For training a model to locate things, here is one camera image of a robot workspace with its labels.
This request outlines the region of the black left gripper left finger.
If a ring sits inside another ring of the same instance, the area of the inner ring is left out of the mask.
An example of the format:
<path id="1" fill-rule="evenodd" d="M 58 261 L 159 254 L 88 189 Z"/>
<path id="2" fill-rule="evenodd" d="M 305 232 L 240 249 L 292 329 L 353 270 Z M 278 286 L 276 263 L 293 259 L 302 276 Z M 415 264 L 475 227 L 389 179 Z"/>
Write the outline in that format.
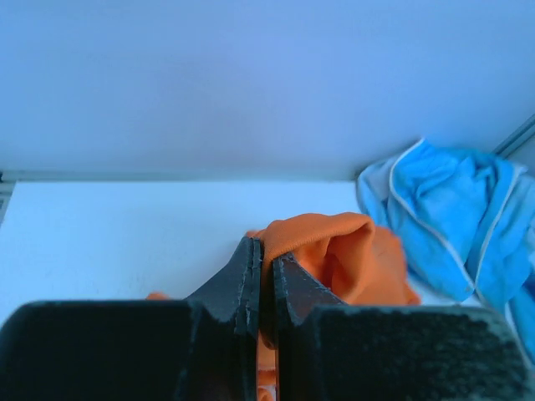
<path id="1" fill-rule="evenodd" d="M 4 400 L 254 400 L 262 249 L 182 300 L 45 301 L 1 329 Z"/>

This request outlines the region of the orange zip jacket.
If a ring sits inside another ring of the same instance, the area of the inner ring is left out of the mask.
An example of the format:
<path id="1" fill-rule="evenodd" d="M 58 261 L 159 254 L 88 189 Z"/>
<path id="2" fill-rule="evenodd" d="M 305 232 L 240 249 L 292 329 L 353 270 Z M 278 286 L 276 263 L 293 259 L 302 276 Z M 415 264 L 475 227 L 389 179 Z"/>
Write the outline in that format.
<path id="1" fill-rule="evenodd" d="M 262 249 L 254 400 L 267 399 L 268 386 L 277 387 L 273 262 L 279 257 L 293 257 L 350 306 L 414 307 L 419 303 L 407 281 L 400 241 L 368 216 L 305 214 L 274 221 L 255 236 L 243 238 L 258 240 Z"/>

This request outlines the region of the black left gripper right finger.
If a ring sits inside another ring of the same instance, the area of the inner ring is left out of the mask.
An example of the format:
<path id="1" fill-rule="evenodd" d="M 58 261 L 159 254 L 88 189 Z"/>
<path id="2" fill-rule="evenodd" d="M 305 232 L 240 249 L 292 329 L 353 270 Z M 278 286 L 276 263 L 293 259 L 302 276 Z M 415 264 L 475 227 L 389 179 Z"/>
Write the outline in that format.
<path id="1" fill-rule="evenodd" d="M 291 256 L 273 262 L 280 400 L 531 400 L 534 375 L 496 313 L 356 307 Z"/>

